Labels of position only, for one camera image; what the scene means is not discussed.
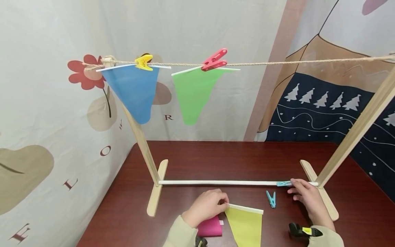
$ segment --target clothesline rope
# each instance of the clothesline rope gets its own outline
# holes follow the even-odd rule
[[[276,64],[307,64],[307,63],[323,63],[323,62],[357,62],[357,61],[365,61],[371,62],[375,60],[389,60],[394,59],[395,61],[395,53],[390,53],[388,56],[382,57],[361,57],[361,58],[340,58],[340,59],[323,59],[323,60],[302,60],[302,61],[288,61],[288,62],[252,62],[252,63],[239,63],[239,64],[227,64],[225,66],[255,66],[255,65],[276,65]],[[85,70],[97,70],[105,67],[106,63],[110,64],[136,64],[135,62],[128,61],[119,61],[116,60],[113,56],[105,56],[102,58],[103,64],[87,64],[82,63],[86,66]],[[179,64],[179,63],[160,63],[153,62],[149,63],[149,65],[162,65],[162,66],[202,66],[203,64]]]

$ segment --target red flower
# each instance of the red flower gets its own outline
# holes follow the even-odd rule
[[[92,55],[85,55],[84,62],[87,64],[102,64],[102,57],[96,60],[96,58]],[[104,88],[104,77],[100,72],[96,72],[95,70],[85,71],[85,66],[81,61],[70,61],[67,63],[67,67],[72,71],[76,72],[69,76],[69,82],[71,83],[79,83],[81,82],[81,87],[84,90],[90,90],[94,87],[98,87],[100,89]]]

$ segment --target red clothespin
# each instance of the red clothespin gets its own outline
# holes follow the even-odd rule
[[[219,51],[217,51],[216,53],[214,53],[214,55],[212,55],[211,57],[209,57],[209,59],[204,61],[204,63],[203,63],[204,65],[202,66],[201,70],[209,71],[209,70],[213,70],[215,68],[219,68],[219,67],[222,67],[222,66],[225,66],[226,64],[228,64],[228,62],[226,60],[218,61],[218,59],[223,57],[227,52],[228,52],[228,50],[226,48],[222,48]]]

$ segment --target backdrop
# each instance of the backdrop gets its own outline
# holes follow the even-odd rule
[[[75,245],[135,143],[117,96],[82,62],[150,53],[201,63],[222,47],[228,62],[266,61],[283,16],[302,9],[286,0],[3,3],[0,246]],[[170,76],[184,69],[159,71],[147,139],[243,140],[265,67],[224,74],[193,126]]]
[[[395,2],[307,1],[286,60],[384,56],[394,52]],[[394,61],[283,66],[260,122],[258,141],[339,144]],[[351,152],[395,201],[395,101]]]

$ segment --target navy blue fabric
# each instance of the navy blue fabric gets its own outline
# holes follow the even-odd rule
[[[298,85],[296,100],[287,96]],[[310,103],[299,101],[314,88]],[[325,107],[317,108],[317,102],[326,92]],[[359,97],[357,111],[330,106],[343,93],[341,106]],[[285,89],[271,119],[266,141],[325,141],[340,144],[355,123],[373,93],[355,87],[339,86],[309,75],[295,73]],[[384,120],[395,112],[392,100],[362,140],[351,152],[351,157],[395,201],[395,126]]]

